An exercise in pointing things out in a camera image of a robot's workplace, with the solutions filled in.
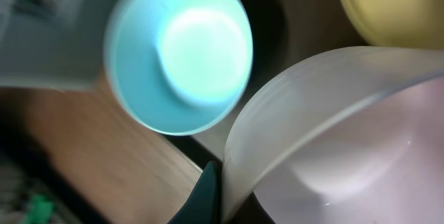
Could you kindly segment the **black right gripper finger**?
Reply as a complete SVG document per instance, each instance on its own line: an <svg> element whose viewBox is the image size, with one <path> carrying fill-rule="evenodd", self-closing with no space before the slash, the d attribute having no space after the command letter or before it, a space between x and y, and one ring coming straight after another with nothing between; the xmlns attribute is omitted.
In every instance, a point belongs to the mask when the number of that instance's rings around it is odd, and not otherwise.
<svg viewBox="0 0 444 224"><path fill-rule="evenodd" d="M220 193L217 163L208 162L190 196L168 224L219 224Z"/></svg>

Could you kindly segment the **pink white bowl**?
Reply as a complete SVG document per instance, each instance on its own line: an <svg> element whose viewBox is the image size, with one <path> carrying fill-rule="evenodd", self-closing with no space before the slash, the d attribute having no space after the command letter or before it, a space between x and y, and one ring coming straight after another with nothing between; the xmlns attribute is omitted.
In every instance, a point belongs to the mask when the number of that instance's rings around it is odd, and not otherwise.
<svg viewBox="0 0 444 224"><path fill-rule="evenodd" d="M223 221L255 195L276 223L443 222L443 52L355 46L267 82L235 120Z"/></svg>

